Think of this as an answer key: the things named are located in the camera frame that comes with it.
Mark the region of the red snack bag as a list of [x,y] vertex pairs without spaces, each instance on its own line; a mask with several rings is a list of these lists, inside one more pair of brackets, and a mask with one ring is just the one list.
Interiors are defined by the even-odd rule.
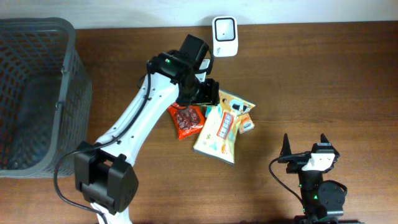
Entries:
[[167,111],[175,123],[179,140],[200,133],[205,124],[205,117],[199,106],[184,108],[174,103],[167,108]]

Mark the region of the orange tissue pack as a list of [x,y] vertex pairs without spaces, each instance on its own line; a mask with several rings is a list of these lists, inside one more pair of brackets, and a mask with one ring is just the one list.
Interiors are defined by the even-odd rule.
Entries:
[[239,125],[239,133],[243,134],[246,133],[252,129],[254,129],[255,125],[254,122],[252,121],[250,115],[248,113],[242,115],[239,117],[240,118],[240,125]]

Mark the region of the cream biscuit packet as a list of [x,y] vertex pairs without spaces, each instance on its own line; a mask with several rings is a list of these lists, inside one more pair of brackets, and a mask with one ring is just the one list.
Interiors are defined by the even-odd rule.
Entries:
[[239,133],[240,116],[256,106],[228,91],[219,91],[218,109],[213,109],[193,146],[195,152],[234,164],[234,147]]

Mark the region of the green tissue pack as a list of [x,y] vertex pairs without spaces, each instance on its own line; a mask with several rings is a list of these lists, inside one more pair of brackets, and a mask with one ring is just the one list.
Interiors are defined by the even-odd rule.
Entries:
[[205,118],[208,117],[208,115],[211,113],[211,111],[212,111],[213,109],[216,109],[216,110],[217,110],[218,107],[217,107],[217,106],[207,106],[207,107],[206,107]]

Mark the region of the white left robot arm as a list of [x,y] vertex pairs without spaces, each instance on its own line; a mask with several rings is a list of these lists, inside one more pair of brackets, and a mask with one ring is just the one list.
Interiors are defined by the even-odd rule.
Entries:
[[95,144],[77,147],[75,186],[100,223],[130,223],[128,206],[139,186],[133,166],[162,113],[174,103],[187,109],[220,102],[218,82],[206,77],[211,54],[204,40],[187,35],[178,50],[150,59],[142,86],[113,127]]

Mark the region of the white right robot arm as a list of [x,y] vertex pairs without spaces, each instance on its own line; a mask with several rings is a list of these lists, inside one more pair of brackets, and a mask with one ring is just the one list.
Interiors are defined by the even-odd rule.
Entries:
[[335,180],[323,178],[334,168],[339,156],[340,153],[324,134],[320,135],[320,142],[313,144],[310,151],[296,154],[291,151],[288,135],[284,135],[277,162],[287,165],[286,173],[298,175],[303,207],[303,215],[295,216],[294,223],[341,223],[339,217],[344,214],[348,188]]

